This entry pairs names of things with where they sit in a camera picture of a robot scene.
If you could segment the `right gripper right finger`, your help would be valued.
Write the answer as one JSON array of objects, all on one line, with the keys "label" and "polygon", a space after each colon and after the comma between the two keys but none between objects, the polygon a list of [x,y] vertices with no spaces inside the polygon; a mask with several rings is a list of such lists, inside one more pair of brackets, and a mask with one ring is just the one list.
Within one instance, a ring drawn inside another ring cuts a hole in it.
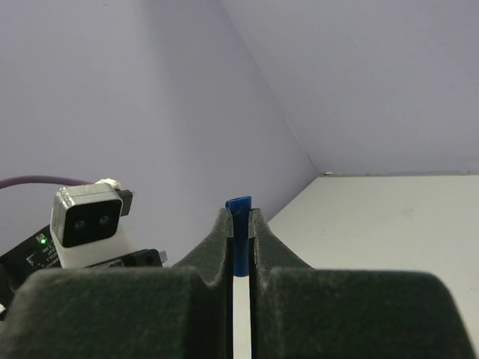
[{"label": "right gripper right finger", "polygon": [[253,358],[474,358],[448,288],[421,271],[315,269],[253,209]]}]

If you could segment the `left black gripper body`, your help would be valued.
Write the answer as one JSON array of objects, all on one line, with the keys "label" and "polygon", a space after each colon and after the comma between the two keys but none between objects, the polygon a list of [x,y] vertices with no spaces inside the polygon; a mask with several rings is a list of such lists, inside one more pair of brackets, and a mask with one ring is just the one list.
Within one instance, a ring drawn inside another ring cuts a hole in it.
[{"label": "left black gripper body", "polygon": [[[164,251],[143,249],[92,267],[162,266],[168,260]],[[15,291],[36,271],[60,268],[61,263],[48,227],[36,232],[16,247],[1,255],[1,309],[7,310]]]}]

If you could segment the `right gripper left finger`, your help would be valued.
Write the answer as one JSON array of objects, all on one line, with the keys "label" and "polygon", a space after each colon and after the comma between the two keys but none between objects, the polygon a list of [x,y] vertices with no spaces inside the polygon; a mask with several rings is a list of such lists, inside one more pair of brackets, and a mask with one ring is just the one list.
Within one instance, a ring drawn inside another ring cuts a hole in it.
[{"label": "right gripper left finger", "polygon": [[233,217],[181,261],[47,269],[18,289],[1,329],[3,358],[231,358]]}]

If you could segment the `blue pen cap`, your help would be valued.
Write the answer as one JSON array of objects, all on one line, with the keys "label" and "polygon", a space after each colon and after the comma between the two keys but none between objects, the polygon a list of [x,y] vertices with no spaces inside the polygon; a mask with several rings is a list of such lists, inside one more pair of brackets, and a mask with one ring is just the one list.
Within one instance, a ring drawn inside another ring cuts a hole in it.
[{"label": "blue pen cap", "polygon": [[249,276],[248,224],[251,211],[251,196],[237,197],[225,203],[233,219],[234,276]]}]

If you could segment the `blue pen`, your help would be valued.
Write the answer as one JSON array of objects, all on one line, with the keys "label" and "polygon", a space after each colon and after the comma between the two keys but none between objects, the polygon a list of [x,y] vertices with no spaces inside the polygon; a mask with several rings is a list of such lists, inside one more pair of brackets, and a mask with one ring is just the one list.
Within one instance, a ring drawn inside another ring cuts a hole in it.
[{"label": "blue pen", "polygon": [[234,359],[251,358],[249,277],[233,280],[233,350]]}]

